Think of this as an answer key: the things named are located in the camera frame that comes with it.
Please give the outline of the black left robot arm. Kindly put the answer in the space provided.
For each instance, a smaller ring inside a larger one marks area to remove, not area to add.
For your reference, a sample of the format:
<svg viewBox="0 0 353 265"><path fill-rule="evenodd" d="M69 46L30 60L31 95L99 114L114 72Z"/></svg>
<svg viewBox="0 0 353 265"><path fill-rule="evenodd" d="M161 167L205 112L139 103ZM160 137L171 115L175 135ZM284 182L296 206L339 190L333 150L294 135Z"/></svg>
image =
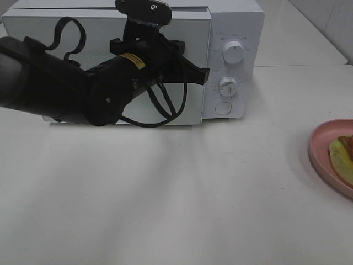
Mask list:
<svg viewBox="0 0 353 265"><path fill-rule="evenodd" d="M43 43L1 38L1 107L58 122L106 126L132 123L124 109L147 93L165 125L182 113L168 95L167 83L203 85L210 70L183 55L185 43L160 35L154 47L145 41L112 40L113 58L88 70L49 54Z"/></svg>

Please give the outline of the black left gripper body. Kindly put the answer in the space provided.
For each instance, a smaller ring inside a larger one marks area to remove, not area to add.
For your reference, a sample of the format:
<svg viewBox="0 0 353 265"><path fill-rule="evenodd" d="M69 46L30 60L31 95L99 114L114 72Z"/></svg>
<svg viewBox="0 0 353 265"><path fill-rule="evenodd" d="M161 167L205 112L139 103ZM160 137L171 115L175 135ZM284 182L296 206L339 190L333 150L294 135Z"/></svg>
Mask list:
<svg viewBox="0 0 353 265"><path fill-rule="evenodd" d="M121 84L152 86L157 83L187 83L186 43L154 38L134 37L121 41Z"/></svg>

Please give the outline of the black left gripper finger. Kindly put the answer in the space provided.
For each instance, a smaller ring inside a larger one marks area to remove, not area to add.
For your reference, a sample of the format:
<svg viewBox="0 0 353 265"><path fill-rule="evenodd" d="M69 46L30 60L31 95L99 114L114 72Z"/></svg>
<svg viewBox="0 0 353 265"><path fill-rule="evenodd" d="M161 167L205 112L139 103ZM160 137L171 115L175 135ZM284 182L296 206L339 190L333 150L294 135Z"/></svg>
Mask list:
<svg viewBox="0 0 353 265"><path fill-rule="evenodd" d="M141 45L143 41L123 41L119 38L110 41L110 52L112 54L133 53L137 54L142 51Z"/></svg>
<svg viewBox="0 0 353 265"><path fill-rule="evenodd" d="M172 82L204 85L208 80L210 69L199 68L183 56L186 48L184 41L173 40L172 45L176 48L179 55L179 57L173 60Z"/></svg>

